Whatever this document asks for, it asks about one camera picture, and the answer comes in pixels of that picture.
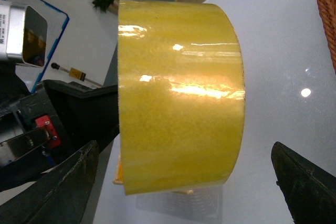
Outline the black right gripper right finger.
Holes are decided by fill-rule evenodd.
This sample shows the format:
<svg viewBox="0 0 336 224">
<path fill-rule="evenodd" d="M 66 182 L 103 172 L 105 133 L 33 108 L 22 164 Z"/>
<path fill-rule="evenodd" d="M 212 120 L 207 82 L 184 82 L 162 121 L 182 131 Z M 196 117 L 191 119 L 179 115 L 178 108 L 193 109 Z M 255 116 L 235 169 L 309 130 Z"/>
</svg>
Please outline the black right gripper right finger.
<svg viewBox="0 0 336 224">
<path fill-rule="evenodd" d="M 280 142 L 271 161 L 294 223 L 335 223 L 335 177 Z"/>
</svg>

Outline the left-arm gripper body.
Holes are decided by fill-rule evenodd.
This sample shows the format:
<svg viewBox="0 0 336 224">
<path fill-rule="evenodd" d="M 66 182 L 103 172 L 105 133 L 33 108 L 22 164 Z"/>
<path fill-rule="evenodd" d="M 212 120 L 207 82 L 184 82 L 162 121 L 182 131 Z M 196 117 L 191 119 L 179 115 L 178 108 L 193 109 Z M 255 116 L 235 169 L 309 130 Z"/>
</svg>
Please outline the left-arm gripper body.
<svg viewBox="0 0 336 224">
<path fill-rule="evenodd" d="M 91 141 L 103 151 L 118 134 L 117 86 L 42 81 L 1 106 L 1 190 L 38 180 Z"/>
</svg>

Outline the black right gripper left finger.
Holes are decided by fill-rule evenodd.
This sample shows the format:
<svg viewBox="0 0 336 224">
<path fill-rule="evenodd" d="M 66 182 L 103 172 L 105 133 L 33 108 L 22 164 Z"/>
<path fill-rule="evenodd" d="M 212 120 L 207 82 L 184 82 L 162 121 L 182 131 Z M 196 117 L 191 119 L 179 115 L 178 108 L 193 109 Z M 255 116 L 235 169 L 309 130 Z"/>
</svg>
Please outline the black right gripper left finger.
<svg viewBox="0 0 336 224">
<path fill-rule="evenodd" d="M 23 192 L 1 205 L 1 223 L 81 223 L 99 160 L 90 141 Z"/>
</svg>

